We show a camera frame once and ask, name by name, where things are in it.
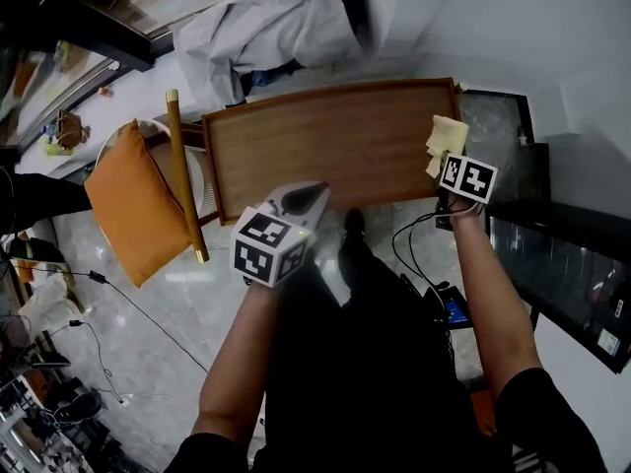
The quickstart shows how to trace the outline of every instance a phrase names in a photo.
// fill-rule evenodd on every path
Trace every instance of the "wooden tray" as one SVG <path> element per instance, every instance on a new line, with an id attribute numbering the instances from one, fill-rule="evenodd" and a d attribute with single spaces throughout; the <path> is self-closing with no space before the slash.
<path id="1" fill-rule="evenodd" d="M 460 119 L 452 79 L 347 85 L 204 115 L 222 225 L 301 180 L 326 180 L 340 211 L 435 196 L 425 172 L 434 114 Z"/>

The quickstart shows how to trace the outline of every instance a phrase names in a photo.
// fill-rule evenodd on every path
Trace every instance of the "wooden stick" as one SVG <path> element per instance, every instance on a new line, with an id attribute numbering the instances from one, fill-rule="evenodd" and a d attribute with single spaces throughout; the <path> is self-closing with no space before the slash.
<path id="1" fill-rule="evenodd" d="M 167 91 L 167 113 L 169 116 L 169 127 L 171 128 L 171 149 L 174 154 L 175 176 L 178 177 L 179 187 L 181 188 L 182 208 L 186 216 L 188 232 L 192 238 L 197 261 L 199 261 L 199 264 L 202 264 L 209 259 L 208 249 L 206 248 L 206 242 L 199 228 L 199 219 L 197 218 L 197 209 L 195 208 L 195 200 L 193 199 L 193 190 L 190 185 L 190 177 L 188 176 L 184 140 L 181 135 L 179 96 L 177 90 Z"/>

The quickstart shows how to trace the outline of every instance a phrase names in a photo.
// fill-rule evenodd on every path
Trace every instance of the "tile floor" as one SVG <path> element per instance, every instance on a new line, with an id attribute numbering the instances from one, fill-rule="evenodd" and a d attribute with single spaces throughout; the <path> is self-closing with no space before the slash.
<path id="1" fill-rule="evenodd" d="M 467 152 L 473 158 L 502 167 L 498 194 L 516 194 L 514 159 L 517 104 L 510 98 L 463 95 L 462 118 L 471 126 Z M 435 208 L 430 198 L 379 206 L 366 211 L 367 241 L 374 253 L 392 270 L 403 271 L 391 248 L 400 227 Z M 324 280 L 341 303 L 348 289 L 337 271 L 336 252 L 342 233 L 343 214 L 327 212 L 318 230 L 317 263 Z M 204 366 L 212 364 L 245 294 L 243 280 L 229 269 L 230 228 L 218 223 L 204 227 L 211 258 L 200 266 L 192 251 L 185 252 L 135 289 L 124 276 L 92 213 L 62 216 L 54 220 L 60 249 L 74 271 L 95 270 L 107 276 L 165 327 Z M 397 250 L 409 258 L 407 237 Z M 434 281 L 448 280 L 462 289 L 451 233 L 425 223 L 414 232 L 413 247 L 421 267 Z M 122 406 L 106 394 L 108 409 L 101 419 L 122 442 L 125 451 L 153 470 L 162 471 L 188 435 L 197 414 L 196 401 L 205 373 L 154 324 L 133 308 L 110 286 L 77 276 L 77 295 L 87 309 L 103 347 L 105 365 L 113 382 L 129 404 Z M 424 293 L 425 283 L 411 279 Z M 59 352 L 72 361 L 69 373 L 86 385 L 107 388 L 97 357 L 97 345 L 88 328 L 68 328 L 54 337 Z M 461 379 L 481 374 L 472 330 L 454 333 L 456 368 Z M 140 394 L 162 394 L 147 396 Z M 257 431 L 256 448 L 263 443 Z"/>

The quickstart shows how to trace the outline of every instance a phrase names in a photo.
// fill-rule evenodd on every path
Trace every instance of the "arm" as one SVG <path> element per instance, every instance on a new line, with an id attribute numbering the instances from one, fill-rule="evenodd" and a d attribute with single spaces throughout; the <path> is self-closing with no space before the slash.
<path id="1" fill-rule="evenodd" d="M 252 283 L 204 381 L 192 434 L 210 433 L 247 447 L 265 390 L 279 291 Z"/>
<path id="2" fill-rule="evenodd" d="M 451 219 L 482 367 L 497 400 L 516 374 L 541 368 L 532 324 L 477 215 Z"/>

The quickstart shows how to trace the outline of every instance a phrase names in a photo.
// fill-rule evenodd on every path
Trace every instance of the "orange pillow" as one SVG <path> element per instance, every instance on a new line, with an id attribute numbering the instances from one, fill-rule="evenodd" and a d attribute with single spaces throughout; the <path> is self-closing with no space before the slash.
<path id="1" fill-rule="evenodd" d="M 190 245 L 186 218 L 130 123 L 85 182 L 95 217 L 136 287 Z"/>

